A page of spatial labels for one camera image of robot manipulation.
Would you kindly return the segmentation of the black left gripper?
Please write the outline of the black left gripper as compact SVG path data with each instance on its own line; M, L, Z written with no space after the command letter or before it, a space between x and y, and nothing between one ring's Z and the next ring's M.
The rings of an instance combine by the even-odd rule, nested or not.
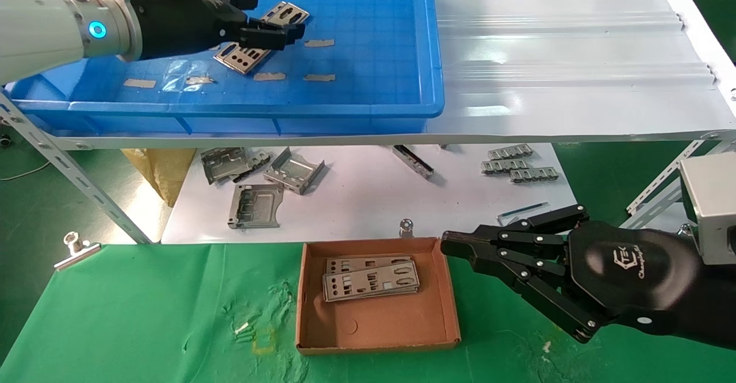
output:
M305 25L250 18L258 0L131 0L140 26L139 60L191 55L234 41L242 48L283 51L301 40Z

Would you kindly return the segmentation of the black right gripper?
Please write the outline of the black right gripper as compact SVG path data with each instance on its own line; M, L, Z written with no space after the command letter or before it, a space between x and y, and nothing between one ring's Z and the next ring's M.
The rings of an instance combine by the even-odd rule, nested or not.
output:
M691 239L670 232L586 221L587 208L571 205L508 226L446 231L442 252L498 278L579 343L618 324L734 349L733 265L704 263Z

